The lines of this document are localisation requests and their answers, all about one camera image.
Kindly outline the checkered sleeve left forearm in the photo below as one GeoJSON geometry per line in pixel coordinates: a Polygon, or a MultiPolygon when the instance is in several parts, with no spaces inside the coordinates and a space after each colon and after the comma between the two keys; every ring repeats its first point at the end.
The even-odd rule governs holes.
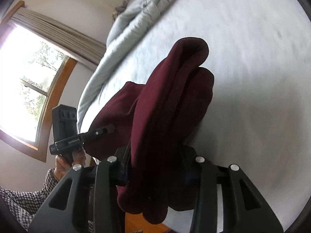
{"type": "Polygon", "coordinates": [[[54,174],[54,169],[50,168],[47,171],[43,188],[41,190],[34,192],[24,192],[13,191],[1,187],[1,198],[13,215],[13,218],[17,220],[17,222],[24,230],[28,231],[28,227],[39,208],[43,202],[45,202],[47,196],[55,188],[58,182],[59,180],[54,174]]]}

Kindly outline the person's left hand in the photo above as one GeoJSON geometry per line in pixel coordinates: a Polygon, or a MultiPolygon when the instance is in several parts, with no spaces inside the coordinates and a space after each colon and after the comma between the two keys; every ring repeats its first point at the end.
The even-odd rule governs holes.
{"type": "Polygon", "coordinates": [[[77,154],[76,160],[72,164],[68,163],[64,157],[57,155],[55,158],[54,175],[57,180],[61,180],[64,177],[64,175],[67,173],[67,171],[71,169],[72,166],[76,164],[85,166],[85,162],[86,162],[86,154],[85,154],[84,149],[82,149],[77,154]]]}

